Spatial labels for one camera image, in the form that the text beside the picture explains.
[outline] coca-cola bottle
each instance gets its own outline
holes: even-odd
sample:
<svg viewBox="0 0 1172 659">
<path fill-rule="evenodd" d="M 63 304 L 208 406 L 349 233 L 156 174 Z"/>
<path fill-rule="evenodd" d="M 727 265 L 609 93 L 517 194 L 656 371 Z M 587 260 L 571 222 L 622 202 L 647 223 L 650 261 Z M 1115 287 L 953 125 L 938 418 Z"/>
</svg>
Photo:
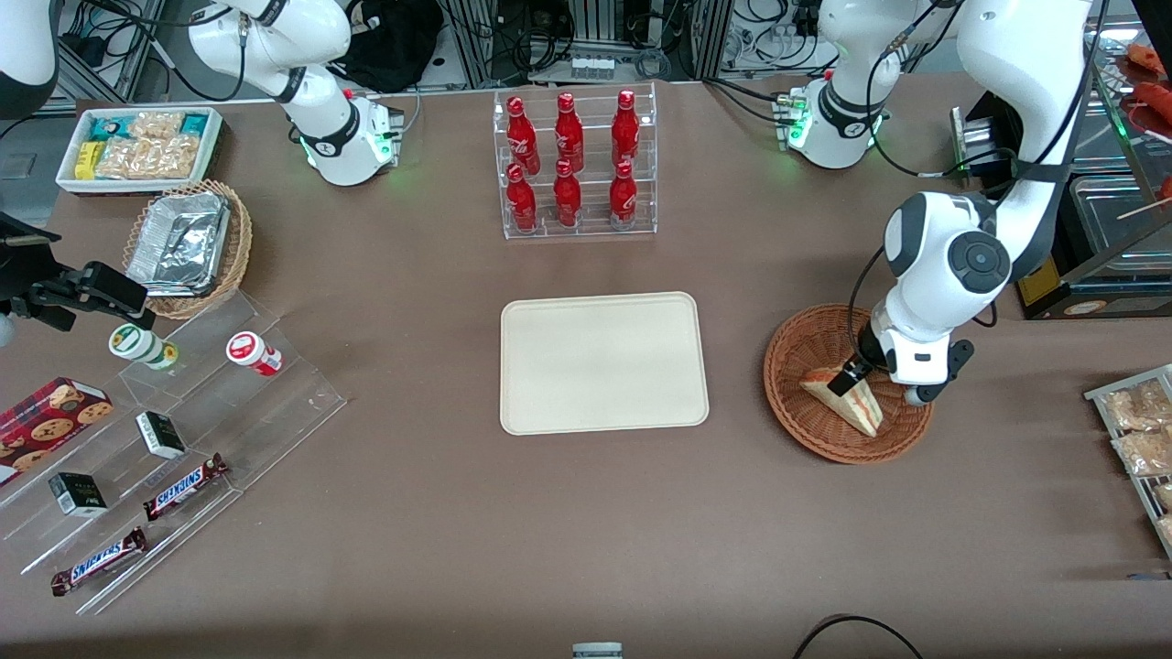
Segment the coca-cola bottle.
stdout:
<svg viewBox="0 0 1172 659">
<path fill-rule="evenodd" d="M 533 189 L 525 181 L 525 172 L 517 163 L 509 163 L 505 169 L 509 176 L 509 186 L 505 188 L 505 197 L 509 198 L 509 210 L 513 216 L 513 224 L 522 233 L 537 231 L 537 198 Z"/>
<path fill-rule="evenodd" d="M 505 102 L 509 110 L 509 150 L 513 159 L 525 168 L 525 172 L 536 176 L 541 171 L 541 158 L 537 155 L 537 131 L 533 122 L 525 116 L 525 103 L 517 96 Z"/>
<path fill-rule="evenodd" d="M 582 210 L 582 189 L 574 177 L 570 161 L 558 161 L 558 179 L 553 182 L 553 197 L 558 202 L 558 222 L 566 229 L 578 226 Z"/>
<path fill-rule="evenodd" d="M 634 161 L 639 154 L 639 117 L 635 116 L 635 93 L 619 91 L 619 111 L 611 124 L 611 159 L 618 165 L 622 161 Z"/>
<path fill-rule="evenodd" d="M 635 224 L 635 195 L 639 188 L 631 178 L 631 161 L 614 165 L 614 181 L 611 182 L 611 227 L 626 231 Z"/>
<path fill-rule="evenodd" d="M 558 123 L 553 134 L 558 137 L 558 157 L 570 161 L 575 172 L 581 171 L 586 167 L 582 120 L 574 110 L 574 95 L 568 91 L 558 94 Z"/>
</svg>

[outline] table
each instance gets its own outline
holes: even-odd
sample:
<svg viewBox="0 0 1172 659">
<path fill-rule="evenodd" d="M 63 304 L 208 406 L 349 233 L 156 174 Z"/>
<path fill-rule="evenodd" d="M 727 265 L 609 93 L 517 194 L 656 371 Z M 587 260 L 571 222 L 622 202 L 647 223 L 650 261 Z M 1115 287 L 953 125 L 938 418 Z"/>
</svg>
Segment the table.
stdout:
<svg viewBox="0 0 1172 659">
<path fill-rule="evenodd" d="M 244 288 L 353 402 L 101 616 L 73 616 L 0 553 L 5 655 L 548 658 L 613 639 L 632 659 L 788 657 L 839 612 L 927 657 L 1166 655 L 1172 586 L 1123 580 L 1166 563 L 1081 393 L 1167 362 L 1168 321 L 1026 322 L 1007 292 L 996 330 L 958 332 L 976 356 L 919 446 L 829 463 L 770 412 L 765 344 L 845 300 L 926 182 L 877 154 L 819 170 L 708 88 L 657 93 L 660 233 L 560 245 L 500 236 L 490 94 L 425 97 L 404 165 L 355 189 L 306 167 L 278 107 L 223 106 L 220 178 L 255 225 Z M 893 156 L 939 168 L 947 110 L 977 96 L 963 75 L 907 76 L 884 124 Z M 63 193 L 59 258 L 118 263 L 141 205 Z M 877 270 L 860 300 L 891 283 Z M 507 303 L 675 290 L 700 308 L 703 424 L 505 434 Z M 0 400 L 114 375 L 114 325 L 22 324 Z M 806 657 L 902 652 L 840 626 Z"/>
</svg>

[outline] cookie box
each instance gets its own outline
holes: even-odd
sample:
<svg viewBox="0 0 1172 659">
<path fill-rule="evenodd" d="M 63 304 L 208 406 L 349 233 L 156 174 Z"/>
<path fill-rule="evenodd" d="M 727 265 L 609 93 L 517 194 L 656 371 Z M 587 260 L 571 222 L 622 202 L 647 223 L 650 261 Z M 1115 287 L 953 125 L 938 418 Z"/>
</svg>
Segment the cookie box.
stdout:
<svg viewBox="0 0 1172 659">
<path fill-rule="evenodd" d="M 114 409 L 105 392 L 57 378 L 0 413 L 0 485 Z"/>
</svg>

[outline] snickers bar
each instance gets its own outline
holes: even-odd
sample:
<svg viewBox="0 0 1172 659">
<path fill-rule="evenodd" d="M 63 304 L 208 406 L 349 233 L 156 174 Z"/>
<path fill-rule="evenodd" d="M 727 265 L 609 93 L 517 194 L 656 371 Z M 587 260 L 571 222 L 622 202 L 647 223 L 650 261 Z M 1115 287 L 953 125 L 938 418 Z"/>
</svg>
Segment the snickers bar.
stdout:
<svg viewBox="0 0 1172 659">
<path fill-rule="evenodd" d="M 178 483 L 166 488 L 157 497 L 144 503 L 143 509 L 146 510 L 146 518 L 151 522 L 158 519 L 169 508 L 178 505 L 185 498 L 196 494 L 199 488 L 212 482 L 216 476 L 225 471 L 227 471 L 227 464 L 224 463 L 224 458 L 217 453 L 191 474 L 180 478 Z"/>
<path fill-rule="evenodd" d="M 74 565 L 73 570 L 62 570 L 53 575 L 53 596 L 61 597 L 66 595 L 86 579 L 109 569 L 118 561 L 137 551 L 146 551 L 146 536 L 141 528 L 135 526 L 135 530 L 130 531 L 129 536 L 90 556 L 84 563 Z"/>
</svg>

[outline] wicker basket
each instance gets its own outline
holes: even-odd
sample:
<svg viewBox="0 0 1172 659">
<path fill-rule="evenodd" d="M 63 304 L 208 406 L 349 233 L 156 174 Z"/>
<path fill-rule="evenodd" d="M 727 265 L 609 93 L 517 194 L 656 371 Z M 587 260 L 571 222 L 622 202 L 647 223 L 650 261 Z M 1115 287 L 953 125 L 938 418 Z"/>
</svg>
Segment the wicker basket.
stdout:
<svg viewBox="0 0 1172 659">
<path fill-rule="evenodd" d="M 231 188 L 218 181 L 202 181 L 196 185 L 186 185 L 164 192 L 164 196 L 182 197 L 198 192 L 216 192 L 227 198 L 232 203 L 232 216 L 229 218 L 224 254 L 220 257 L 219 277 L 211 293 L 202 298 L 146 298 L 146 308 L 173 320 L 186 320 L 236 290 L 244 279 L 245 269 L 248 267 L 248 250 L 252 247 L 252 219 L 248 217 L 248 209 L 244 208 L 240 197 Z M 134 229 L 130 230 L 130 239 L 127 242 L 125 249 L 122 250 L 123 271 L 130 266 L 130 257 L 138 245 L 138 232 L 142 231 L 145 217 L 146 209 L 143 209 L 143 212 L 138 213 L 138 220 L 135 222 Z"/>
<path fill-rule="evenodd" d="M 870 312 L 854 310 L 854 330 Z M 854 354 L 846 334 L 846 305 L 810 307 L 777 330 L 765 351 L 765 395 L 782 426 L 810 450 L 837 462 L 867 464 L 898 457 L 928 429 L 932 406 L 914 407 L 904 400 L 904 387 L 886 374 L 872 373 L 867 383 L 879 401 L 884 421 L 877 437 L 868 437 L 802 389 L 803 375 L 815 368 L 839 366 Z"/>
</svg>

